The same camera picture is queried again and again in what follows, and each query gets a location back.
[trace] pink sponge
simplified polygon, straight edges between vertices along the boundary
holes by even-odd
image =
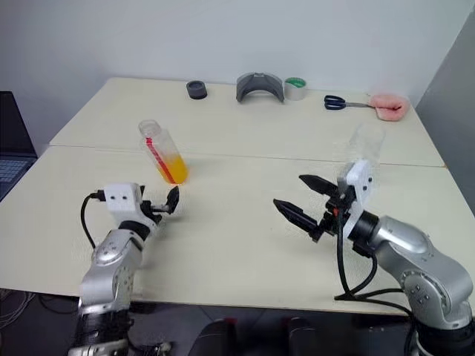
[[[399,121],[409,110],[406,98],[392,94],[373,95],[368,104],[376,109],[378,118],[384,121]]]

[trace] orange liquid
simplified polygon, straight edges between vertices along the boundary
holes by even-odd
[[[160,174],[162,174],[163,179],[167,183],[181,184],[185,182],[186,177],[188,176],[188,169],[186,168],[183,158],[181,158],[180,155],[166,157],[164,159],[164,163],[168,169],[168,172],[171,175],[171,178],[173,178],[174,182],[170,181],[170,179],[168,178],[168,175],[163,171],[160,165],[157,165],[157,169],[160,172]]]

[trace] plastic bottle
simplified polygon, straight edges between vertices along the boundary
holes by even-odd
[[[188,169],[167,130],[154,120],[144,120],[139,124],[142,134],[142,148],[157,166],[163,179],[171,184],[185,182]]]

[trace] white wall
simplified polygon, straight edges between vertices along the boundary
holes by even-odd
[[[247,71],[416,104],[475,0],[0,0],[0,89],[37,148],[109,76]]]

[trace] table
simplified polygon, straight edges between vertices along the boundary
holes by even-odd
[[[185,84],[110,79],[51,144],[138,151],[138,123],[156,119],[184,153],[344,162],[356,128],[369,125],[386,132],[381,163],[444,165],[412,107],[402,121],[383,122],[373,109],[326,110],[327,91],[311,90],[304,100],[284,104],[266,93],[249,95],[240,104],[235,85],[206,83],[208,97],[193,100]],[[366,94],[333,94],[368,100]]]
[[[159,235],[146,242],[134,299],[397,313],[373,304],[335,302],[333,295],[341,292],[335,238],[325,235],[312,243],[272,204],[273,198],[289,200],[319,218],[324,200],[298,175],[333,179],[340,162],[205,154],[184,158],[189,181],[180,187],[175,215],[165,216]],[[425,230],[474,278],[475,219],[449,171],[383,164],[374,177],[367,209]],[[143,153],[48,148],[0,204],[0,286],[78,295],[91,257],[79,222],[82,200],[105,184],[127,181],[146,184],[145,198],[158,203],[170,189]],[[115,227],[100,202],[89,203],[86,221],[97,243]],[[350,248],[345,258],[355,285],[369,271],[369,260]],[[391,286],[396,281],[380,270],[371,288]],[[405,303],[401,295],[387,298]]]

